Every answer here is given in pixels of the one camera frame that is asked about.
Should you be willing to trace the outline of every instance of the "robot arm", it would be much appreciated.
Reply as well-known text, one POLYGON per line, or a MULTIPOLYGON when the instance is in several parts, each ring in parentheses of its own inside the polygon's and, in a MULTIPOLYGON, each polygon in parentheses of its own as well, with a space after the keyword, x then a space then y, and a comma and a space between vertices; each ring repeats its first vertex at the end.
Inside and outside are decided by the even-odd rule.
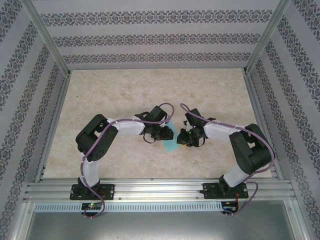
MULTIPOLYGON (((197 116, 201 116, 195 108, 190 111, 197 116)), ((186 129, 181 129, 177 137, 177 143, 188 147, 200 147, 199 140, 215 138, 227 143, 231 143, 236 165, 226 174, 219 178, 219 188, 225 195, 231 189, 236 188, 256 170, 271 162, 271 154, 266 145, 256 137, 247 132, 229 128, 223 125, 210 123, 199 119, 189 113, 185 114, 187 121, 184 122, 186 129)), ((250 124, 245 128, 266 140, 260 128, 256 124, 250 124)))
MULTIPOLYGON (((167 113, 159 106, 154 107, 151 112, 143 112, 131 118, 127 118, 128 120, 119 122, 111 118, 105 118, 102 114, 96 115, 75 139, 77 148, 83 156, 98 139, 96 132, 101 133, 108 124, 114 121, 116 121, 116 123, 108 127, 96 147, 84 160, 83 176, 88 186, 92 188, 99 184, 99 159, 107 153, 116 137, 150 134, 154 141, 172 140, 174 135, 172 129, 168 126, 164 126, 165 122, 162 124, 156 123, 167 118, 167 116, 167 113), (155 123, 142 123, 134 120, 155 123)), ((78 183, 82 188, 86 188, 83 176, 80 176, 78 183)))

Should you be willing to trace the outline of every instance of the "black mounting plate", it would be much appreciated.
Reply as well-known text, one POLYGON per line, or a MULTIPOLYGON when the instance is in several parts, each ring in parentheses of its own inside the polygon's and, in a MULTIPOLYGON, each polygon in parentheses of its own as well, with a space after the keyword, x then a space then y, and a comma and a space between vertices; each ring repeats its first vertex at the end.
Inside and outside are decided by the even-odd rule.
POLYGON ((204 183, 203 190, 200 191, 204 195, 204 199, 235 199, 236 193, 239 195, 239 199, 247 199, 248 189, 247 185, 242 182, 238 186, 230 188, 230 190, 224 195, 219 188, 219 183, 204 183))
MULTIPOLYGON (((115 195, 114 184, 99 184, 97 190, 94 189, 104 200, 113 200, 115 195)), ((100 200, 96 195, 83 191, 80 184, 73 184, 71 187, 70 200, 100 200)))

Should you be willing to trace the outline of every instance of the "enclosure wall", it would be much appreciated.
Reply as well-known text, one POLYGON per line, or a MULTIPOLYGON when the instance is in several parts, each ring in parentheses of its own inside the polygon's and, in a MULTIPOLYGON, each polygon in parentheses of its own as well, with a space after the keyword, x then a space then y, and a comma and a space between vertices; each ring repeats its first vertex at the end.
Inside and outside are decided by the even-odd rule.
POLYGON ((72 70, 245 67, 279 0, 34 1, 72 70))
POLYGON ((320 1, 292 1, 250 76, 286 179, 320 239, 320 1))
POLYGON ((32 182, 64 77, 17 0, 0 2, 0 239, 32 182))

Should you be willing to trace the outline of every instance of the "sticky note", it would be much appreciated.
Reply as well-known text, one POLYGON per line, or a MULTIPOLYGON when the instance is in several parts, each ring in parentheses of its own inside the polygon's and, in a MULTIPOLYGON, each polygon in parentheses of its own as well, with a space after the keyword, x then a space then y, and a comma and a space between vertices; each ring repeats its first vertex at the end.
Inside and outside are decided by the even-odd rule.
POLYGON ((168 126, 170 129, 172 129, 173 139, 172 140, 163 140, 162 142, 163 142, 163 145, 164 145, 166 151, 171 152, 181 146, 181 144, 177 144, 177 137, 178 137, 179 133, 177 132, 172 121, 170 121, 169 123, 166 123, 165 125, 168 126))

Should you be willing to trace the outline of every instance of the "beige marble floor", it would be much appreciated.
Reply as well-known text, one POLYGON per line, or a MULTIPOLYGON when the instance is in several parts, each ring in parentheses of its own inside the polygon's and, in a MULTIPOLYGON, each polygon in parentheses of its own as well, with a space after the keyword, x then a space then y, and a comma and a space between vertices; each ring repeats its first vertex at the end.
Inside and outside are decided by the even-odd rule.
MULTIPOLYGON (((74 70, 44 177, 79 176, 81 156, 75 138, 96 114, 132 117, 163 102, 174 105, 172 121, 178 132, 185 120, 180 103, 198 108, 205 118, 244 126, 256 122, 239 68, 74 70)), ((167 152, 161 141, 148 144, 142 136, 132 135, 114 140, 100 160, 99 174, 101 178, 218 178, 234 164, 231 145, 219 140, 167 152)))

